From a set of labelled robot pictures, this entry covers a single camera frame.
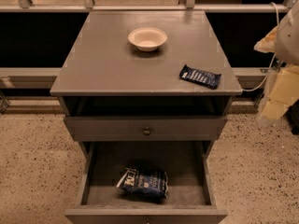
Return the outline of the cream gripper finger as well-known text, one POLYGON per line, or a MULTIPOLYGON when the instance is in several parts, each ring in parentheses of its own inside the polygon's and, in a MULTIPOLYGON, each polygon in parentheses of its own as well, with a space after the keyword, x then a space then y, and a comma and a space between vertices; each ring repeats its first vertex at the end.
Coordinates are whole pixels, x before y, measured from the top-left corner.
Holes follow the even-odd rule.
POLYGON ((299 65, 287 64, 278 71, 271 71, 258 106, 258 123, 263 126, 273 124, 298 100, 299 65))
POLYGON ((275 43, 277 38, 278 28, 274 27, 264 38, 254 45, 256 51, 262 53, 275 52, 275 43))

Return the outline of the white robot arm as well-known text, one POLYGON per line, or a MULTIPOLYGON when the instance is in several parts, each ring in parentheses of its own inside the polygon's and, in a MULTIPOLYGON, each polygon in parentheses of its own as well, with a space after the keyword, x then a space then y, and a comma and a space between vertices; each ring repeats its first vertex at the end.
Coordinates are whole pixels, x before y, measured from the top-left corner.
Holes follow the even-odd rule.
POLYGON ((271 71, 258 107, 258 121, 269 125, 282 118, 299 100, 299 1, 254 49, 274 53, 286 66, 271 71))

